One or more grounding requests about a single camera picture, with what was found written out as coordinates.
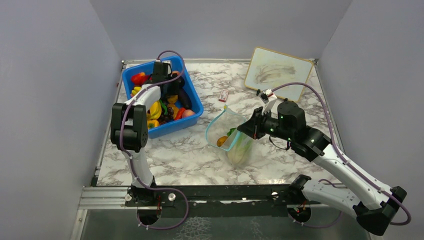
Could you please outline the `orange toy lemon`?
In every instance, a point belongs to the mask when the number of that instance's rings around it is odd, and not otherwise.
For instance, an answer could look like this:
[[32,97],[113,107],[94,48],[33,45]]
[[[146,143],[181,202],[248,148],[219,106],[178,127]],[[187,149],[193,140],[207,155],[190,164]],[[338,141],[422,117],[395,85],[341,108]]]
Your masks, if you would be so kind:
[[178,95],[169,95],[169,96],[166,97],[166,101],[169,104],[174,105],[178,101]]

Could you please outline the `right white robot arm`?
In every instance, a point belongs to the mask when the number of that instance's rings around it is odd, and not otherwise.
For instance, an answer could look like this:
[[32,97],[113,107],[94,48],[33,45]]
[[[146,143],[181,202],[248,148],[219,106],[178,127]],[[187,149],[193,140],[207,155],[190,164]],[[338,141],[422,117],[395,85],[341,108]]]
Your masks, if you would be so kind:
[[258,107],[237,129],[255,140],[269,135],[287,141],[297,155],[324,168],[348,188],[340,190],[301,174],[288,187],[292,202],[315,201],[333,207],[354,217],[373,235],[384,235],[407,196],[400,186],[390,187],[373,178],[341,153],[330,137],[308,126],[304,110],[293,101],[280,103],[276,118]]

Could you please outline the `brown toy kiwi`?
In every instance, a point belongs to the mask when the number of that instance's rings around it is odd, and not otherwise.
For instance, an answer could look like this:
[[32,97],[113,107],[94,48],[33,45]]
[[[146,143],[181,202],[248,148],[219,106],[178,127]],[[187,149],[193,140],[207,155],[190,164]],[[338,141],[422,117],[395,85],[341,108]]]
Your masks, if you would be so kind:
[[216,141],[216,145],[220,148],[228,139],[227,135],[221,136],[217,141]]

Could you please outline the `clear zip top bag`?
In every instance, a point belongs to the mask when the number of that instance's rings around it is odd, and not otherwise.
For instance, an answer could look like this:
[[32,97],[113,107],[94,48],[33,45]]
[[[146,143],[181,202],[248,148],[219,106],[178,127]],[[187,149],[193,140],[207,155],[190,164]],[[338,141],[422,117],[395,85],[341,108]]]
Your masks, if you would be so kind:
[[234,168],[244,166],[252,153],[253,139],[238,130],[246,121],[243,115],[224,105],[205,130],[207,143]]

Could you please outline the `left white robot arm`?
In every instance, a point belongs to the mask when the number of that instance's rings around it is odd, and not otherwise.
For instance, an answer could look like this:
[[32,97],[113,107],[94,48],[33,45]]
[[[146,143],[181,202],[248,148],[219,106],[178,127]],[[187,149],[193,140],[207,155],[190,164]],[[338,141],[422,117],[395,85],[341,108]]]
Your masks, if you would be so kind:
[[150,171],[145,156],[148,141],[148,109],[161,99],[162,85],[177,82],[185,71],[185,66],[172,75],[170,65],[156,60],[153,62],[151,79],[141,86],[131,99],[112,106],[110,140],[124,154],[132,176],[132,185],[140,189],[138,199],[144,205],[152,205],[157,200],[157,191],[152,184],[155,178]]

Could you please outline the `green toy lettuce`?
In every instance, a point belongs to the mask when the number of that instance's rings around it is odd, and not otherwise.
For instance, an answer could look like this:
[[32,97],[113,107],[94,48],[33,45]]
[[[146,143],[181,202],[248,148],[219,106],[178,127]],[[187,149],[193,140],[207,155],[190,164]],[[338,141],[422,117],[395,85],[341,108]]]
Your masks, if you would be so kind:
[[249,158],[252,152],[253,139],[236,128],[229,136],[230,149],[227,152],[227,158],[233,167],[242,166]]

